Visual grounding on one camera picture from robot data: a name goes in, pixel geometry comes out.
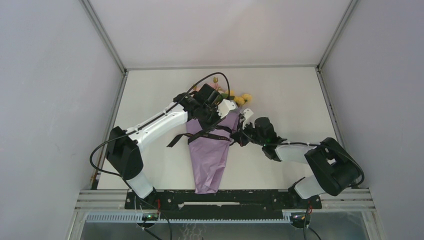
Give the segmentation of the pink fake flower stem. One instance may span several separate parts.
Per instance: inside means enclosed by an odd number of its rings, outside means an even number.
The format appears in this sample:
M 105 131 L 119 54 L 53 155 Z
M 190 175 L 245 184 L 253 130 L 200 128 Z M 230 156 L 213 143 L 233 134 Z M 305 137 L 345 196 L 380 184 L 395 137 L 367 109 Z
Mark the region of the pink fake flower stem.
M 200 87 L 198 85 L 194 85 L 190 93 L 194 93 L 196 91 L 200 90 Z
M 212 82 L 208 83 L 208 85 L 210 85 L 214 90 L 218 91 L 221 94 L 225 92 L 225 90 L 219 84 L 219 78 L 216 76 L 213 77 Z

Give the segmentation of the pink purple wrapping paper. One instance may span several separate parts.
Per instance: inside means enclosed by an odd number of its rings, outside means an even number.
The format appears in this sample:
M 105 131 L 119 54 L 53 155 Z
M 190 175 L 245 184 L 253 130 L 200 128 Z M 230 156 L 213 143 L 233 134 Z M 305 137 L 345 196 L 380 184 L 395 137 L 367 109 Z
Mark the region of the pink purple wrapping paper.
M 230 135 L 238 122 L 238 112 L 232 111 L 218 124 L 224 129 L 210 132 L 213 138 L 199 137 L 188 144 L 196 194 L 214 194 L 219 190 L 229 148 L 234 142 Z

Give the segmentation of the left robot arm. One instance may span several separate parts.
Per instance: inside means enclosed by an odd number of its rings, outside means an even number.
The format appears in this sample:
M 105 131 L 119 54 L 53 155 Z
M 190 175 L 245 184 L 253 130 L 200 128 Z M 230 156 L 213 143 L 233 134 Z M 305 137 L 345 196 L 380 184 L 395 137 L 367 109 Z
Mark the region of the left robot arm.
M 163 111 L 148 120 L 127 129 L 113 128 L 106 148 L 106 159 L 126 185 L 137 195 L 137 202 L 149 209 L 156 203 L 154 187 L 143 172 L 142 152 L 157 138 L 190 120 L 198 120 L 201 130 L 190 134 L 191 143 L 210 132 L 237 108 L 230 98 L 204 84 L 199 91 L 177 95 Z

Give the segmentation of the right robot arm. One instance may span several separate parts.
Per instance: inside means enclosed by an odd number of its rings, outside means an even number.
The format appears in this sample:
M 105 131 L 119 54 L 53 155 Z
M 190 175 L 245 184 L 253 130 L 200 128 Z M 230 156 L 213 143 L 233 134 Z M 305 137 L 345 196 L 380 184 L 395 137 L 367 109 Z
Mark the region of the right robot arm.
M 319 143 L 289 141 L 277 135 L 267 117 L 259 117 L 254 123 L 242 119 L 231 138 L 242 147 L 249 143 L 260 146 L 270 160 L 309 166 L 312 175 L 289 188 L 289 203 L 295 208 L 302 208 L 313 196 L 338 196 L 365 179 L 359 164 L 334 138 L 327 137 Z

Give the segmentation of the yellow fake flower stem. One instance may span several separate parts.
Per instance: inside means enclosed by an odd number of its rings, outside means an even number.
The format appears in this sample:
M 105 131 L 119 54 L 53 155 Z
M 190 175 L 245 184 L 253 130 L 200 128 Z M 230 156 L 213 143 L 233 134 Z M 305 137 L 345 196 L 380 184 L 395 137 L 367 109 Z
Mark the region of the yellow fake flower stem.
M 238 107 L 242 107 L 248 102 L 243 96 L 236 95 L 233 90 L 227 90 L 224 94 L 226 94 L 226 97 L 229 97 L 230 100 L 234 101 Z
M 244 93 L 241 97 L 243 98 L 245 104 L 250 103 L 253 99 L 253 97 L 248 93 Z

